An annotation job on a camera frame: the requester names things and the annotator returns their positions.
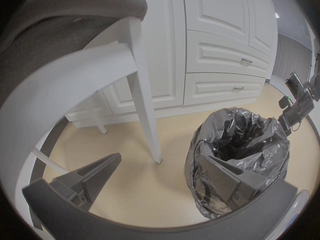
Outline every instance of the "plastic bag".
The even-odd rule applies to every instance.
[[[286,177],[289,148],[286,134],[275,118],[264,119],[236,107],[210,114],[194,133],[184,168],[186,182],[200,213],[214,219],[231,212],[202,169],[200,154],[263,175],[269,186],[276,178]]]

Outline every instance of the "light wood floor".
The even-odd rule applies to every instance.
[[[265,84],[253,104],[241,106],[264,118],[278,118],[283,97]],[[152,159],[139,122],[77,129],[69,123],[50,158],[68,170],[75,170],[112,153],[122,162],[108,180],[90,212],[116,222],[142,227],[177,227],[207,219],[197,210],[183,175],[184,163],[194,131],[213,111],[157,119],[163,160]],[[311,194],[317,186],[320,147],[306,119],[290,140],[290,161],[286,181]],[[46,167],[43,178],[50,182],[60,174]]]

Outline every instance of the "metal handle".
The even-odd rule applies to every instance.
[[[242,59],[241,59],[241,61],[242,61],[242,62],[249,62],[249,63],[252,63],[252,60],[248,60],[248,59],[246,59],[246,58],[242,58]]]

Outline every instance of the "trash can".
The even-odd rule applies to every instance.
[[[194,133],[184,168],[200,213],[225,215],[284,179],[289,147],[275,118],[236,107],[210,114]]]

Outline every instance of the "white chair leg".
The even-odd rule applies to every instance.
[[[94,120],[94,122],[97,124],[99,130],[102,132],[102,134],[106,134],[107,130],[106,128],[104,128],[103,124],[101,123],[100,119],[96,116],[96,114],[94,113],[94,110],[91,106],[91,103],[90,103],[90,98],[89,99],[86,99],[84,102],[83,102],[85,108],[87,109],[87,111],[89,112],[91,118]]]
[[[58,165],[54,161],[52,161],[49,157],[47,157],[44,153],[42,153],[40,150],[38,150],[36,147],[33,148],[32,153],[39,158],[42,162],[44,162],[46,165],[50,166],[52,169],[62,173],[67,174],[70,171],[66,170],[62,166]]]
[[[156,117],[152,105],[151,88],[148,76],[146,55],[142,40],[141,21],[138,18],[129,18],[129,27],[122,29],[122,37],[119,42],[127,42],[137,66],[137,73],[127,76],[134,105],[136,107],[140,123],[146,141],[151,150],[155,162],[162,160],[161,149],[156,125]]]

